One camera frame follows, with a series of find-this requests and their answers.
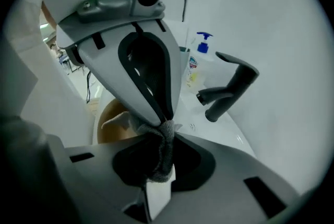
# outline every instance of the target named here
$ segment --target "black slot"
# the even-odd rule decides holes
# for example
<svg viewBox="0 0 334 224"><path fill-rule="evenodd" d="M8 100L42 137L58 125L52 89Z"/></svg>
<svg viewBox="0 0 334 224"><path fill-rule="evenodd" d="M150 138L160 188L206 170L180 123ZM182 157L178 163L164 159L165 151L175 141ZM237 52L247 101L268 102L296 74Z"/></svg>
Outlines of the black slot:
<svg viewBox="0 0 334 224"><path fill-rule="evenodd" d="M161 31L162 31L162 32L166 32L166 29L165 29L165 27L163 26L162 22L161 22L159 19L157 19L156 21L157 21L157 24L158 24L158 26L160 27Z"/></svg>
<svg viewBox="0 0 334 224"><path fill-rule="evenodd" d="M136 22L132 25L136 27L137 32L141 31ZM132 32L121 41L118 57L160 121L172 119L174 113L171 100L170 57L164 43L152 33Z"/></svg>
<svg viewBox="0 0 334 224"><path fill-rule="evenodd" d="M81 64L84 64L83 60L81 59L80 55L79 55L79 52L78 52L78 47L75 46L73 48L71 48L70 50L72 50L72 53L75 57L75 59L77 60L78 63L81 63Z"/></svg>
<svg viewBox="0 0 334 224"><path fill-rule="evenodd" d="M113 169L126 185L144 187L147 178L154 173L158 165L161 138L154 134L146 135L147 139L119 151L113 158ZM172 183L172 192L193 191L200 188L216 168L216 161L209 151L177 133L174 137L172 161L177 174L176 180ZM136 214L137 209L139 208L131 208Z"/></svg>
<svg viewBox="0 0 334 224"><path fill-rule="evenodd" d="M98 48L98 50L105 47L105 44L103 42L103 39L102 39L100 33L92 34L92 38L93 38L94 43L95 43L96 47Z"/></svg>
<svg viewBox="0 0 334 224"><path fill-rule="evenodd" d="M71 159L72 163L75 163L75 162L80 162L80 161L83 161L83 160L86 160L92 157L94 157L93 154L91 154L90 152L86 152L84 154L70 156L69 158Z"/></svg>
<svg viewBox="0 0 334 224"><path fill-rule="evenodd" d="M141 190L138 201L136 201L135 204L130 205L126 210L124 210L124 213L127 214L129 217L132 217L142 223L152 222L150 214L148 212L148 203L145 188Z"/></svg>
<svg viewBox="0 0 334 224"><path fill-rule="evenodd" d="M245 179L244 182L268 218L272 218L286 208L285 204L259 177Z"/></svg>

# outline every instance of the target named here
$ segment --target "soap bottle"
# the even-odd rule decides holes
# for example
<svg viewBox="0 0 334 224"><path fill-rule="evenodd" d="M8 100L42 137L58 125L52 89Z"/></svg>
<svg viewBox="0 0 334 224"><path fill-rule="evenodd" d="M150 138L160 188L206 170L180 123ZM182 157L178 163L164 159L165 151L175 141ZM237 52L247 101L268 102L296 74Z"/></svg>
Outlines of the soap bottle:
<svg viewBox="0 0 334 224"><path fill-rule="evenodd" d="M197 32L197 34L203 35L204 39L196 50L190 49L186 74L186 86L194 94L205 88L204 82L209 72L209 62L214 61L213 57L208 54L209 46L207 43L208 38L213 37L213 35L205 32Z"/></svg>

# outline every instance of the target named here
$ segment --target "black faucet handle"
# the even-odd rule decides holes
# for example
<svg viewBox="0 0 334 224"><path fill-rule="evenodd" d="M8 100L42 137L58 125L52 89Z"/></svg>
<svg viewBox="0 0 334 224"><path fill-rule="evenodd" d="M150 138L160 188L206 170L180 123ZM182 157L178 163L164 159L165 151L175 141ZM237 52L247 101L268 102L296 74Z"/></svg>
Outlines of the black faucet handle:
<svg viewBox="0 0 334 224"><path fill-rule="evenodd" d="M228 92L226 87L216 87L202 89L196 95L197 99L202 105L207 105L215 100L230 98L233 94Z"/></svg>
<svg viewBox="0 0 334 224"><path fill-rule="evenodd" d="M239 64L239 67L236 69L235 74L237 75L239 80L242 80L248 84L253 83L260 74L258 69L256 69L253 65L241 59L218 51L216 51L216 56L225 62Z"/></svg>

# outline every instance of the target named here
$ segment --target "towel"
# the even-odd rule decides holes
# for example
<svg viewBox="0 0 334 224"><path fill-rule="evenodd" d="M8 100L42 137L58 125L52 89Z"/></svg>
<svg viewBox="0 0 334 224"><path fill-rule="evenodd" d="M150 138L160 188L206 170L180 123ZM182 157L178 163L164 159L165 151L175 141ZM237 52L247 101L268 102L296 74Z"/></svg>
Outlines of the towel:
<svg viewBox="0 0 334 224"><path fill-rule="evenodd" d="M108 124L120 125L125 129L131 127L137 135L151 133L161 137L158 145L159 160L149 179L160 183L168 181L172 175L174 134L175 130L180 128L180 125L174 125L173 120L167 120L160 126L154 127L130 112L123 112L106 121L101 128L103 129Z"/></svg>

